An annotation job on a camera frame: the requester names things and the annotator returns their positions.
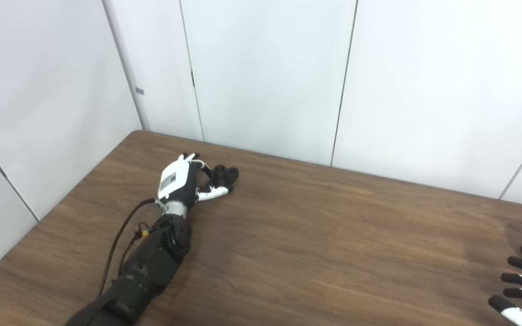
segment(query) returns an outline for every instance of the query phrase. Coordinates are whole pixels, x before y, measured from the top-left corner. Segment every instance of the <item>small gray label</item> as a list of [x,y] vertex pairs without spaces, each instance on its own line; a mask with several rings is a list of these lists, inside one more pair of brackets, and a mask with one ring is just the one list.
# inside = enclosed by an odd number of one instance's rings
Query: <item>small gray label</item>
[[164,180],[162,180],[162,182],[160,183],[160,191],[166,188],[166,186],[168,186],[169,184],[172,184],[174,181],[176,181],[176,173],[172,173],[172,175],[169,175],[166,178],[164,178]]

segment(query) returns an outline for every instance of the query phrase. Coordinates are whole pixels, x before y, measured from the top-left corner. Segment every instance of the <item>black fingertip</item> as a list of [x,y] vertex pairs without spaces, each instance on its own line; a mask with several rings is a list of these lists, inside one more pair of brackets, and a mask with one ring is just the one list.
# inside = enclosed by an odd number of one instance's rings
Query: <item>black fingertip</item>
[[493,307],[493,309],[497,310],[499,313],[503,312],[503,310],[505,309],[516,307],[513,303],[510,303],[507,299],[499,295],[493,295],[488,300],[488,303],[491,307]]
[[515,283],[517,281],[517,275],[512,273],[502,273],[501,281],[507,283]]

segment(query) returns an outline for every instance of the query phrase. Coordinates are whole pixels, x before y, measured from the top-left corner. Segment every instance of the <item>brown wood grain surface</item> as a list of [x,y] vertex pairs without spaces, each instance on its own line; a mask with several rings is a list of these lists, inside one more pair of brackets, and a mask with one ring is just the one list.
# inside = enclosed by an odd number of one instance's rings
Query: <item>brown wood grain surface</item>
[[[522,205],[134,132],[0,261],[0,326],[63,325],[92,301],[125,216],[182,152],[240,179],[191,210],[193,248],[138,325],[507,325],[487,299]],[[159,214],[141,209],[115,257]]]

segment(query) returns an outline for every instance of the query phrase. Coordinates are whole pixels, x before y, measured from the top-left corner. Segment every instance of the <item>black cable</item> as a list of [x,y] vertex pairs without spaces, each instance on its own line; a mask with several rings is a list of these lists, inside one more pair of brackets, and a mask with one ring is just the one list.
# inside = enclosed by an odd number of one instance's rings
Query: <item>black cable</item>
[[138,239],[139,239],[139,236],[135,234],[132,237],[132,239],[130,239],[130,242],[126,246],[126,249],[124,249],[124,253],[122,254],[122,257],[120,258],[120,264],[118,264],[118,276],[120,276],[120,274],[122,274],[122,265],[124,265],[124,260],[126,259],[126,255],[128,254],[128,250],[130,250],[130,248],[132,248],[132,245]]
[[120,235],[122,235],[122,232],[126,228],[126,225],[128,225],[128,222],[132,219],[136,211],[142,206],[145,206],[147,204],[150,204],[152,202],[155,202],[154,198],[150,198],[147,200],[141,201],[134,209],[132,209],[132,212],[130,212],[130,215],[124,220],[124,223],[122,223],[122,227],[120,227],[120,230],[118,231],[118,234],[116,235],[116,238],[114,238],[114,242],[112,243],[112,248],[110,248],[110,253],[108,253],[108,260],[106,262],[106,267],[104,268],[104,275],[102,276],[102,281],[100,283],[100,290],[98,291],[98,297],[102,295],[102,292],[104,291],[104,283],[106,283],[106,278],[108,277],[108,270],[110,270],[110,262],[112,262],[112,256],[114,256],[114,250],[116,250],[116,244],[118,244],[118,240],[120,239]]
[[120,264],[118,264],[118,276],[120,276],[120,274],[122,274],[122,266],[124,266],[124,260],[126,259],[128,251],[130,250],[130,248],[132,248],[132,245],[134,244],[134,242],[136,240],[143,237],[142,227],[141,227],[142,225],[144,225],[146,227],[146,231],[148,231],[148,232],[150,231],[150,227],[148,224],[144,223],[143,221],[141,221],[141,223],[138,223],[138,231],[134,232],[134,236],[132,237],[132,239],[130,239],[130,242],[126,246],[126,249],[124,249],[124,253],[122,254],[122,257],[120,257]]
[[142,231],[142,229],[140,228],[141,225],[144,225],[147,230],[150,230],[150,225],[148,225],[148,224],[144,223],[143,221],[141,221],[141,223],[138,223],[138,229],[140,231]]

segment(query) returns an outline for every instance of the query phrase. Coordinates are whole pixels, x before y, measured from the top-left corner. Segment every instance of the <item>black robotic arm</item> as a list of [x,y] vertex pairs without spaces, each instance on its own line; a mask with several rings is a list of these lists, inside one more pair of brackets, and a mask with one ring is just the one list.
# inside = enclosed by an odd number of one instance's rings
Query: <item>black robotic arm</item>
[[[122,264],[112,286],[102,293],[102,285],[98,298],[75,313],[66,326],[133,326],[166,289],[190,251],[189,209],[198,201],[228,194],[239,176],[236,168],[217,165],[210,169],[198,157],[182,154],[162,171],[158,199],[153,202],[162,208],[163,215],[145,231],[145,239]],[[209,177],[204,187],[197,187],[199,169]]]

